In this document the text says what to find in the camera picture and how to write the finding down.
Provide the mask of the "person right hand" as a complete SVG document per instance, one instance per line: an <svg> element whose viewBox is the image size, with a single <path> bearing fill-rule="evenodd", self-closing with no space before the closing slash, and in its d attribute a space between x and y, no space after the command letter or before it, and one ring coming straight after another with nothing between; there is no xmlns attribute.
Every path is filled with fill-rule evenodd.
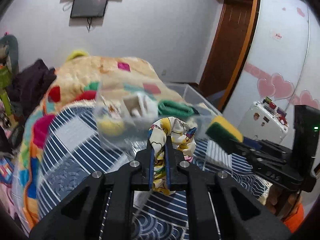
<svg viewBox="0 0 320 240"><path fill-rule="evenodd" d="M301 191L287 191L276 185L271 186L265 206L277 218L284 221L298 210Z"/></svg>

